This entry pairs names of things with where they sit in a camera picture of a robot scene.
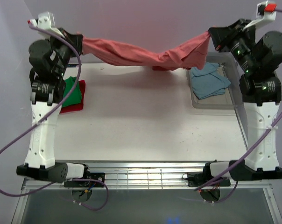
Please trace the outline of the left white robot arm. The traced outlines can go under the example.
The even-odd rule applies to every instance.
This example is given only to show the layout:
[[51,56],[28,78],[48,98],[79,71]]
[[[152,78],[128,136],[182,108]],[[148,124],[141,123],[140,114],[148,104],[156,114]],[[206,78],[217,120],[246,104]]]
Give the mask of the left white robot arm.
[[55,37],[33,42],[29,51],[32,69],[31,84],[32,127],[27,156],[16,168],[17,175],[35,180],[63,183],[74,179],[79,186],[90,183],[86,165],[57,162],[54,141],[58,115],[61,111],[66,82],[63,76],[69,60],[81,54],[82,35],[72,35],[63,28],[64,42]]

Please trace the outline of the salmon pink t shirt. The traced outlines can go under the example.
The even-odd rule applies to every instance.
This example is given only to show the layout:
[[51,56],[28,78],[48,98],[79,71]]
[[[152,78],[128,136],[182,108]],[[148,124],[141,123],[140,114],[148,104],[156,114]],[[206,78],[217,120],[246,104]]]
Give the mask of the salmon pink t shirt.
[[83,38],[83,55],[93,54],[113,66],[147,66],[158,71],[179,68],[202,69],[205,65],[210,35],[206,31],[179,46],[155,53],[142,47],[105,39]]

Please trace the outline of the blue t shirt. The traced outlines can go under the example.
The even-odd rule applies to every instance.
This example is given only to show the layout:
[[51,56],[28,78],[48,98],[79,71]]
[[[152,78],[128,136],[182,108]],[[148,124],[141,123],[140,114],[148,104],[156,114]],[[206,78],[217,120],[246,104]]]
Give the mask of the blue t shirt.
[[219,63],[206,62],[201,70],[194,67],[189,71],[193,92],[199,100],[225,94],[231,82],[220,74],[219,68]]

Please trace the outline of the folded red t shirt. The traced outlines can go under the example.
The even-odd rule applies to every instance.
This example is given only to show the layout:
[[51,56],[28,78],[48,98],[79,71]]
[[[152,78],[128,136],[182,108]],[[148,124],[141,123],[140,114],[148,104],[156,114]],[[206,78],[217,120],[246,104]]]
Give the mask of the folded red t shirt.
[[[75,77],[69,77],[68,79],[65,80],[66,87],[63,94],[64,97],[71,90],[72,86],[75,83],[75,80],[76,80]],[[60,114],[82,110],[84,107],[84,96],[85,96],[85,81],[81,80],[77,83],[72,94],[62,104],[62,109],[60,111]]]

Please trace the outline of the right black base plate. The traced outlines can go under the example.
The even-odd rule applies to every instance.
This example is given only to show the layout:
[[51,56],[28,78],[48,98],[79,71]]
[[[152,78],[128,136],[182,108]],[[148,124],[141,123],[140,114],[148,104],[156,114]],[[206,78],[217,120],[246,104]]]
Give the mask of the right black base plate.
[[[188,172],[183,174],[183,180],[186,180],[189,187],[199,187],[205,182],[212,179],[211,176],[206,177],[203,172]],[[218,181],[215,181],[212,187],[228,187],[231,186],[230,180],[221,178]]]

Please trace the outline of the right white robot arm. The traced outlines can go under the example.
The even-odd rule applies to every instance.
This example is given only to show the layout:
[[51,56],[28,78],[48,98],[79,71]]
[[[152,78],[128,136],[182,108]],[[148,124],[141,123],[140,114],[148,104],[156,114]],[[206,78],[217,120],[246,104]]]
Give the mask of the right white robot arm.
[[243,70],[239,87],[247,115],[248,150],[238,160],[207,163],[202,174],[205,186],[225,178],[282,179],[275,143],[276,125],[282,118],[282,84],[275,72],[282,63],[282,33],[269,31],[257,41],[256,28],[252,21],[240,19],[208,30],[215,50],[231,53]]

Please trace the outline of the blue label sticker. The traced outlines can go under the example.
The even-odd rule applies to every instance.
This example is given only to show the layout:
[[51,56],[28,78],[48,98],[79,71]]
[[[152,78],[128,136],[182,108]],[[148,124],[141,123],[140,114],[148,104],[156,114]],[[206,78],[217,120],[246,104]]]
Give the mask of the blue label sticker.
[[77,64],[77,63],[67,65],[67,68],[80,68],[80,67],[82,67],[82,66]]

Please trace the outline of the clear plastic bin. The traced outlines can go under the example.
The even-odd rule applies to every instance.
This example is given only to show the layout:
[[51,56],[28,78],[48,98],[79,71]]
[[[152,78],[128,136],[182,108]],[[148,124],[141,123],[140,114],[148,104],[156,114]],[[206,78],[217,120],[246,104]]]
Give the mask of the clear plastic bin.
[[208,53],[204,67],[186,72],[193,107],[234,110],[243,104],[237,63],[230,53]]

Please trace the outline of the aluminium table frame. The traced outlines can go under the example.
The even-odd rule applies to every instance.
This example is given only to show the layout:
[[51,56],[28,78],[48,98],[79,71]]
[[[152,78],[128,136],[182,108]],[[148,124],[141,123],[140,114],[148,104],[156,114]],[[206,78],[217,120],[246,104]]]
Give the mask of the aluminium table frame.
[[212,160],[235,160],[248,146],[247,117],[240,93],[227,92],[225,109],[192,103],[186,70],[154,72],[103,63],[82,66],[85,105],[58,120],[56,158],[82,162],[105,174],[109,188],[74,202],[80,188],[25,179],[14,224],[212,223],[281,224],[271,181],[235,182],[220,188],[221,203],[208,203],[187,174]]

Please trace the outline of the folded green t shirt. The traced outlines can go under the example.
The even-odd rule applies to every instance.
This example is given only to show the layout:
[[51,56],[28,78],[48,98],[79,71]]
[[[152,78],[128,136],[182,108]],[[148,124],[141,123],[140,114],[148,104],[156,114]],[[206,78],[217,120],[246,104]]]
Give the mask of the folded green t shirt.
[[[70,92],[70,90],[74,86],[75,81],[76,81],[76,77],[69,77],[65,80],[66,87],[65,87],[63,97],[65,97]],[[68,107],[70,105],[79,104],[81,102],[81,100],[82,100],[82,93],[81,93],[81,90],[80,90],[79,83],[77,83],[73,92],[70,94],[70,96],[62,104],[62,108]]]

